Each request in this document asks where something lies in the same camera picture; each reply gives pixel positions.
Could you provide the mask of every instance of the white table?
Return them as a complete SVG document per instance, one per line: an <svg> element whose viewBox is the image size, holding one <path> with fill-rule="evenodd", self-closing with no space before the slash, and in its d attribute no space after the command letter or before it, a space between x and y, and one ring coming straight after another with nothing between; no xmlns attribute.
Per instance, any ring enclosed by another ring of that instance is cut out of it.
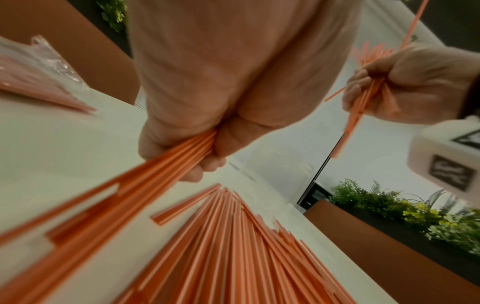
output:
<svg viewBox="0 0 480 304"><path fill-rule="evenodd" d="M87 115L0 93L0 232L142 162L137 155L137 140L147 117L145 111L97 91L90 92L86 100L98 109L97 113ZM234 158L228 161L241 166ZM229 164L206 174L198 184L177 184L143 210L45 302L112 301L195 208L163 227L154 224L149 216L215 182L236 190L254 212L266 220L278 219L304 240L358 303L395 303L294 206L285 204L278 193L262 184L261 178L254 183Z"/></svg>

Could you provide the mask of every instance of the hand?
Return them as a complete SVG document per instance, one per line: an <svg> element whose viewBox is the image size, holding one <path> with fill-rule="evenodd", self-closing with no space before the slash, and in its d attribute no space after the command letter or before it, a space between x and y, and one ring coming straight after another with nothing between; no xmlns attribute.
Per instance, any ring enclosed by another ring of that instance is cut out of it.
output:
<svg viewBox="0 0 480 304"><path fill-rule="evenodd" d="M311 113L350 52L358 0L136 0L129 38L148 120L149 159L218 125L215 154L184 180Z"/></svg>
<svg viewBox="0 0 480 304"><path fill-rule="evenodd" d="M455 119L475 77L480 74L480 55L448 47L413 45L388 57L366 64L348 80L343 109L372 83L372 77L386 76L401 113L385 113L381 95L371 102L366 114L410 124L435 124Z"/></svg>

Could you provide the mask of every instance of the dark sleeve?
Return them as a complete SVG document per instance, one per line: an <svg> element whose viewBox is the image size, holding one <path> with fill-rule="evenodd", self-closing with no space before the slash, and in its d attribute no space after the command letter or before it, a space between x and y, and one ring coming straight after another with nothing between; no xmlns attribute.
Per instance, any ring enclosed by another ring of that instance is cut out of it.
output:
<svg viewBox="0 0 480 304"><path fill-rule="evenodd" d="M464 119L471 115L480 116L480 75L472 83L458 114L458 119Z"/></svg>

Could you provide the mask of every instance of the hand holding orange straws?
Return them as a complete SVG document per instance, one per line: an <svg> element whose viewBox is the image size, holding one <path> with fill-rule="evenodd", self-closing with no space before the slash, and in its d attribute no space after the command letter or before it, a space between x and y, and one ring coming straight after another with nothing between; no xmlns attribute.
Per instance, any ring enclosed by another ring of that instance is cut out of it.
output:
<svg viewBox="0 0 480 304"><path fill-rule="evenodd" d="M414 32L415 27L417 26L418 21L420 20L421 15L423 14L425 7L427 6L427 3L429 0L423 0L411 26L410 29L408 30L408 33L402 43L401 48L404 48L407 46L407 44L410 41L410 38ZM369 43L366 42L363 45L362 52L360 53L357 49L353 49L353 54L356 57L358 63L360 64L361 67L366 65L367 63L371 63L375 60L378 60L382 57L388 56L393 52L393 49L389 50L384 50L383 45L378 45L373 47L370 50ZM325 101L329 101L335 96L339 95L345 90L345 88L339 90L338 92L334 93ZM350 138L352 135L352 132L354 129L357 127L357 124L359 123L360 119L364 115L365 111L369 108L371 100L373 97L375 97L377 94L381 94L382 97L382 106L385 110L385 113L389 116L394 116L397 115L401 112L401 108L399 107L397 101L395 100L395 97L392 94L392 91L388 87L388 84L385 82L385 77L377 77L374 78L370 87L366 89L361 96L359 96L354 102L353 105L350 109L350 116L348 118L348 122L346 124L344 134L338 144L335 146L333 149L330 157L331 158L337 158L340 151L342 148L345 146L345 143L347 140Z"/></svg>

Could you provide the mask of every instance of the dark background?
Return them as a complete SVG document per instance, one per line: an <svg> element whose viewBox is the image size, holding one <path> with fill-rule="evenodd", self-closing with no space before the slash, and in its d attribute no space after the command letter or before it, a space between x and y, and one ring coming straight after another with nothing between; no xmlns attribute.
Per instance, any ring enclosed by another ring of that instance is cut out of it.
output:
<svg viewBox="0 0 480 304"><path fill-rule="evenodd" d="M402 0L414 13L422 0ZM480 0L430 0L421 21L447 46L480 52Z"/></svg>

